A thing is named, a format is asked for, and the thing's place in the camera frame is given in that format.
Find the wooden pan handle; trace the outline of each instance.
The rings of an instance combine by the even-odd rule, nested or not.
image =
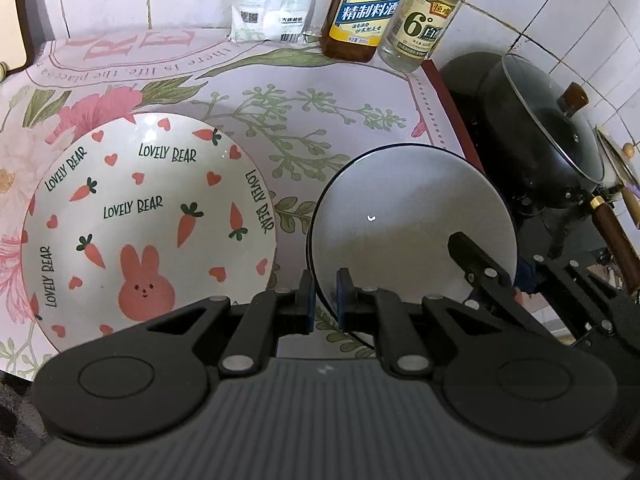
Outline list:
[[[615,258],[628,294],[640,289],[640,259],[613,209],[601,196],[591,200],[591,219]]]
[[[622,188],[622,198],[625,201],[626,210],[629,211],[636,229],[640,229],[640,202],[627,187]]]

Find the qr code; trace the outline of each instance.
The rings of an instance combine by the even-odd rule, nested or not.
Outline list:
[[[241,10],[240,16],[245,23],[258,23],[257,12],[244,12],[244,10]]]

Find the carrot illustration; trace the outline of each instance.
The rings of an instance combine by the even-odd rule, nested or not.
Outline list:
[[[102,255],[98,248],[91,243],[91,240],[94,236],[92,234],[87,235],[87,238],[81,236],[78,238],[80,242],[76,247],[76,251],[84,251],[84,256],[92,263],[96,264],[98,267],[102,267],[104,269],[104,261],[102,260]]]
[[[76,189],[76,192],[73,193],[69,202],[75,202],[76,200],[82,200],[89,196],[89,193],[95,193],[95,187],[98,183],[95,180],[91,180],[91,177],[87,177],[86,184],[84,186],[80,186]]]
[[[199,139],[202,140],[210,140],[211,142],[213,142],[214,146],[218,145],[218,141],[220,139],[222,139],[222,135],[220,135],[218,133],[217,129],[213,129],[213,130],[197,130],[195,132],[192,132],[193,135],[195,135],[196,137],[198,137]]]
[[[187,238],[193,232],[193,228],[196,226],[196,218],[204,216],[202,211],[198,211],[198,204],[191,202],[191,205],[187,207],[186,204],[180,206],[184,215],[180,218],[178,223],[178,247],[180,247]]]
[[[233,229],[229,235],[229,238],[236,237],[236,240],[242,240],[242,235],[247,234],[249,231],[246,227],[242,227],[242,213],[238,210],[235,203],[231,203],[231,213],[229,215],[229,223]]]

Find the wooden lid knob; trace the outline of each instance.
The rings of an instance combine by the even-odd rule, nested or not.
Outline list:
[[[558,106],[564,114],[571,118],[589,104],[589,97],[578,83],[571,83],[558,98]]]
[[[633,158],[636,154],[636,149],[631,142],[628,142],[622,146],[622,153],[624,153],[628,158]]]

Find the cooking wine bottle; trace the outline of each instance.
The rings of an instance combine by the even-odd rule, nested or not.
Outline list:
[[[400,0],[332,0],[320,47],[327,57],[367,62]]]
[[[413,72],[433,50],[459,1],[401,0],[387,25],[378,55],[399,72]]]

